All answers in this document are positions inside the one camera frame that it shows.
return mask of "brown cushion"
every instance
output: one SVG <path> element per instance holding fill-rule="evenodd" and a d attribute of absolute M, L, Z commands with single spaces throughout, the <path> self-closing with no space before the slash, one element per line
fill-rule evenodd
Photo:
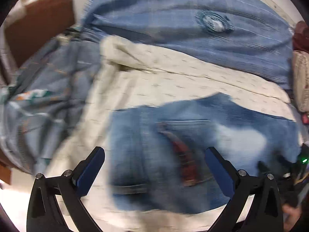
<path fill-rule="evenodd" d="M 38 0 L 27 5 L 26 16 L 5 29 L 17 66 L 74 23 L 73 0 Z"/>
<path fill-rule="evenodd" d="M 0 162 L 0 180 L 11 184 L 11 169 Z"/>
<path fill-rule="evenodd" d="M 17 167 L 6 157 L 6 155 L 2 152 L 1 149 L 0 149 L 0 163 L 2 163 L 2 164 L 5 165 L 5 166 L 17 168 Z"/>

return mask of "human hand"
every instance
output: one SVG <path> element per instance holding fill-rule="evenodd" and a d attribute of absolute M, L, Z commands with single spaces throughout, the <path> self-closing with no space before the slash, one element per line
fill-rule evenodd
<path fill-rule="evenodd" d="M 284 204 L 282 206 L 282 211 L 288 215 L 288 218 L 283 223 L 283 229 L 285 232 L 289 232 L 300 218 L 300 215 L 302 214 L 302 208 L 293 208 L 288 204 Z"/>

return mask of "jeans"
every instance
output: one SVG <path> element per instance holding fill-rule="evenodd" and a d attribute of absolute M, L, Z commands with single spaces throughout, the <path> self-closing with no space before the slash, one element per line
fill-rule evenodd
<path fill-rule="evenodd" d="M 110 184 L 123 210 L 196 214 L 226 204 L 229 198 L 204 161 L 208 147 L 252 176 L 258 175 L 258 161 L 282 173 L 276 154 L 295 162 L 300 151 L 295 122 L 245 109 L 222 93 L 161 107 L 121 109 L 112 114 L 110 128 Z M 162 128 L 188 147 L 197 166 L 197 184 L 184 184 L 181 160 Z"/>

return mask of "white blanket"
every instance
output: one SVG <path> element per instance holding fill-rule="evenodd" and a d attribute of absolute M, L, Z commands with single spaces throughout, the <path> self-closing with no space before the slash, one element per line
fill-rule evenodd
<path fill-rule="evenodd" d="M 104 39 L 101 54 L 102 69 L 95 78 L 80 124 L 58 150 L 47 176 L 58 176 L 67 169 L 73 169 L 95 146 L 101 146 L 106 153 L 105 162 L 89 194 L 83 199 L 99 226 L 104 227 L 107 222 L 138 232 L 209 229 L 224 206 L 196 215 L 116 209 L 107 184 L 110 113 L 119 108 L 143 104 L 159 106 L 222 92 L 229 94 L 242 107 L 294 120 L 287 105 L 288 96 L 279 86 L 258 76 L 206 63 L 170 49 L 134 44 L 118 36 Z M 245 219 L 251 202 L 252 197 L 248 199 L 239 221 Z"/>

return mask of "blue denim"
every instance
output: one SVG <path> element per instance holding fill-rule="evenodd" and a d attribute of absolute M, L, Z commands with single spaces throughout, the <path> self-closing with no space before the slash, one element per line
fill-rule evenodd
<path fill-rule="evenodd" d="M 260 0 L 89 0 L 81 25 L 101 38 L 162 46 L 290 89 L 289 25 Z"/>
<path fill-rule="evenodd" d="M 51 39 L 23 64 L 16 83 L 1 92 L 1 149 L 12 163 L 33 175 L 44 173 L 79 121 L 100 59 L 98 37 L 85 31 L 67 45 Z M 17 99 L 35 89 L 49 95 Z"/>
<path fill-rule="evenodd" d="M 180 161 L 160 127 L 176 135 L 194 155 L 201 182 L 186 187 Z M 229 200 L 204 161 L 215 147 L 234 167 L 257 176 L 258 161 L 282 173 L 276 154 L 295 162 L 299 154 L 295 122 L 243 108 L 218 93 L 161 107 L 140 106 L 112 114 L 110 184 L 119 209 L 163 209 L 201 213 Z"/>

